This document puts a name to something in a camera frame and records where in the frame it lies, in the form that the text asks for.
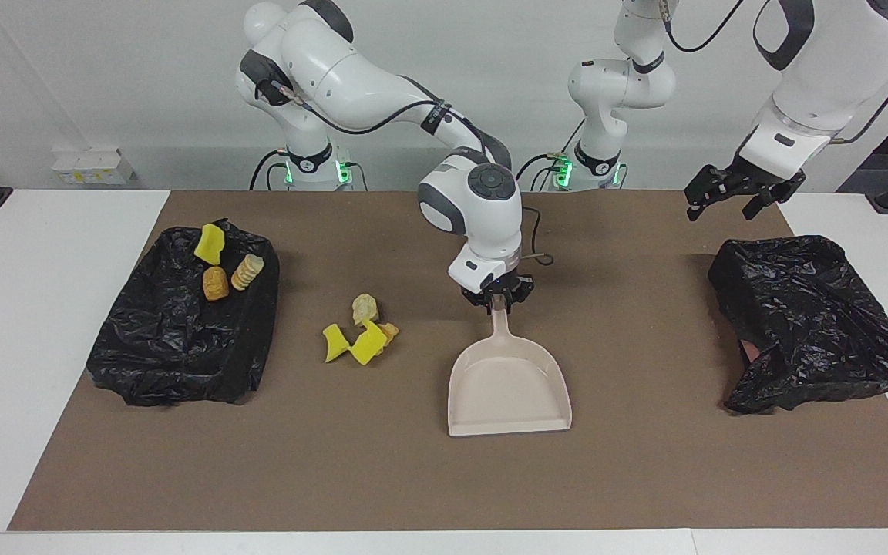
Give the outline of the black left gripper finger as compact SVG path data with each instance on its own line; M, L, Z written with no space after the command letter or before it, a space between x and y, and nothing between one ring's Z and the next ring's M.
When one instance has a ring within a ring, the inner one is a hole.
M751 199L742 208L742 215L746 220L755 219L762 210L776 203L775 187L771 185L757 185Z
M705 165L684 187L688 203L688 220L695 222L709 205L722 201L722 171L712 165Z

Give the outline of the beige plastic dustpan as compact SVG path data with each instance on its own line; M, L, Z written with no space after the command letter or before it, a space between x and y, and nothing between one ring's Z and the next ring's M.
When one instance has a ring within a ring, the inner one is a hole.
M572 406L556 359L509 330L509 302L494 296L491 334L465 348L449 376L449 436L567 431Z

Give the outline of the yellow sponge piece with print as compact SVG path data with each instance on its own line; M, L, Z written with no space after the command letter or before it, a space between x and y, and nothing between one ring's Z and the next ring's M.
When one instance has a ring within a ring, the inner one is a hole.
M378 356L385 350L385 346L389 343L390 337L380 324L373 320L363 321L363 331L356 338L355 343L350 345L350 354L360 365L367 365L375 356Z

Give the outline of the small curved yellow sponge piece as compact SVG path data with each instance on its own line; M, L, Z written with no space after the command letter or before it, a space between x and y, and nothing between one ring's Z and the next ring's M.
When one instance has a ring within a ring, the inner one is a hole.
M330 324L323 330L325 338L325 363L333 362L338 356L349 352L352 344L345 337L338 324Z

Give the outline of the yellow sponge chunk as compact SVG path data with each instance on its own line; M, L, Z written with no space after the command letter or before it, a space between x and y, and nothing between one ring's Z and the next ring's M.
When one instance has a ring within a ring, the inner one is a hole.
M224 230L216 224L205 224L201 227L200 239L193 249L193 255L209 266L220 266L225 245Z

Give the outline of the black bagged bin pink spot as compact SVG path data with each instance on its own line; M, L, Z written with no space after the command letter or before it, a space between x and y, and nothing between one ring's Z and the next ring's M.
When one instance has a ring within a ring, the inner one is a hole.
M739 415L888 393L888 315L821 235L728 240L708 271L741 344L743 372L725 400Z

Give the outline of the black bag-lined trash bin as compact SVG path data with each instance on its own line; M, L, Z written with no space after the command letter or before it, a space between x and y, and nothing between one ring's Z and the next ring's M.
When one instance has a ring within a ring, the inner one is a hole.
M210 301L207 265L194 256L200 231L162 231L131 271L89 351L92 383L131 406L211 400L235 403L260 386L274 340L281 262L265 237L227 219L222 265L232 273L247 255L264 270L246 291Z

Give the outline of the brown table mat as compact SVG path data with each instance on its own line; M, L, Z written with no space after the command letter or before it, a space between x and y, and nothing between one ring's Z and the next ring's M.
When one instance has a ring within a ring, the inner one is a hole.
M489 334L446 268L459 238L415 194L176 192L153 230L226 217L281 260L274 343L240 405L129 407L83 377L10 530L888 527L888 399L768 415L706 274L730 237L789 235L741 203L690 224L677 192L531 194L552 267L513 309L570 390L566 432L451 438L453 362ZM399 334L360 365L352 300Z

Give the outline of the white wall socket box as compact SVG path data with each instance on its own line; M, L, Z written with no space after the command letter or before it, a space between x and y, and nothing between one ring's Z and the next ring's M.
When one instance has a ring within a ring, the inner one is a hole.
M135 171L119 149L55 152L52 172L65 185L127 186Z

